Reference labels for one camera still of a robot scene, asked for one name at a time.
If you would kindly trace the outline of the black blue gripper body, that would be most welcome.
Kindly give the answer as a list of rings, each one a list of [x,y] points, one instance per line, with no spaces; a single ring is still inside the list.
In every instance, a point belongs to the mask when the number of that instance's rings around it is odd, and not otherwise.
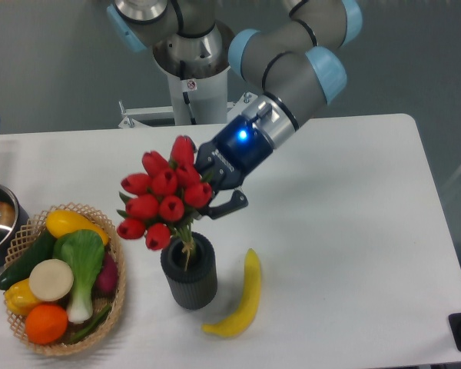
[[[272,154],[272,145],[253,123],[239,115],[199,147],[194,167],[199,174],[210,178],[215,192],[241,186]]]

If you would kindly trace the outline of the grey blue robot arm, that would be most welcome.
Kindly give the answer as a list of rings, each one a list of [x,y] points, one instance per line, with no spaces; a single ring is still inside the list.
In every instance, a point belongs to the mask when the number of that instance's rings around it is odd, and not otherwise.
[[[113,1],[108,17],[133,51],[152,50],[167,76],[179,125],[223,123],[197,152],[196,169],[228,202],[191,212],[220,218],[244,208],[244,179],[345,88],[335,51],[358,36],[355,1],[288,1],[273,32],[233,33],[213,1]]]

